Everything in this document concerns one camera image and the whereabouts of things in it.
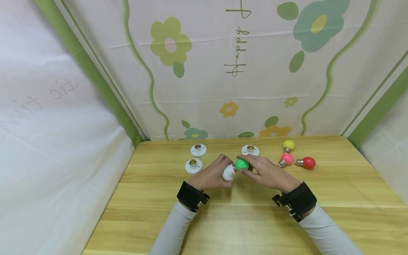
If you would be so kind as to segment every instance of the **red light bulb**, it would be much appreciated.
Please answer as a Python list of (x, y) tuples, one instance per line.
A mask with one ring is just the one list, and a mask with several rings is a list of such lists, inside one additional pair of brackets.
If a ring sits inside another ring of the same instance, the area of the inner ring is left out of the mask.
[(312, 170), (316, 166), (316, 160), (312, 157), (304, 157), (302, 160), (296, 160), (295, 165), (304, 166), (304, 168)]

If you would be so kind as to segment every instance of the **black wrist strap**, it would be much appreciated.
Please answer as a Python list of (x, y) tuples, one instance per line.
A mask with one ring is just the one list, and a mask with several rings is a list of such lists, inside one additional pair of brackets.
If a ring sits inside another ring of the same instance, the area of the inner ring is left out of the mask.
[(272, 200), (278, 206), (286, 207), (297, 222), (300, 222), (303, 219), (302, 215), (310, 211), (317, 203), (315, 195), (304, 182), (292, 192), (282, 194), (282, 196), (276, 195)]
[(201, 204), (206, 204), (210, 196), (205, 194), (187, 182), (183, 182), (177, 194), (178, 200), (192, 212), (197, 212)]

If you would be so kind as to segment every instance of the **green light bulb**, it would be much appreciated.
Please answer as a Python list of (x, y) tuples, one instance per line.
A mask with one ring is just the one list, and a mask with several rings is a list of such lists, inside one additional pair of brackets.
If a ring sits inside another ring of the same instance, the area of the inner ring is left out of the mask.
[(249, 169), (249, 163), (246, 160), (237, 159), (237, 161), (235, 162), (235, 168), (237, 169), (237, 171), (239, 171), (240, 169)]

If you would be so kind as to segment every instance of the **fabric backdrop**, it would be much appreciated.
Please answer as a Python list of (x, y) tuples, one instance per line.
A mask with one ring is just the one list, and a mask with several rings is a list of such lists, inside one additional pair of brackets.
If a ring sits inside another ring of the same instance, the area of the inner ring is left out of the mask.
[(400, 97), (389, 88), (406, 89), (405, 0), (55, 3), (152, 140), (337, 133), (359, 146)]

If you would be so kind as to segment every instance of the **teal flower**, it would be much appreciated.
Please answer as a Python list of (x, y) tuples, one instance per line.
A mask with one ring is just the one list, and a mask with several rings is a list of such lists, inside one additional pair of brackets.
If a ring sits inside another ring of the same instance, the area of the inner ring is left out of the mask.
[(207, 131), (198, 130), (196, 128), (189, 128), (184, 131), (184, 134), (186, 135), (187, 140), (204, 139), (208, 137)]
[(342, 15), (349, 3), (350, 0), (324, 0), (312, 2), (302, 10), (293, 35), (302, 42), (303, 50), (318, 51), (341, 31), (344, 26)]

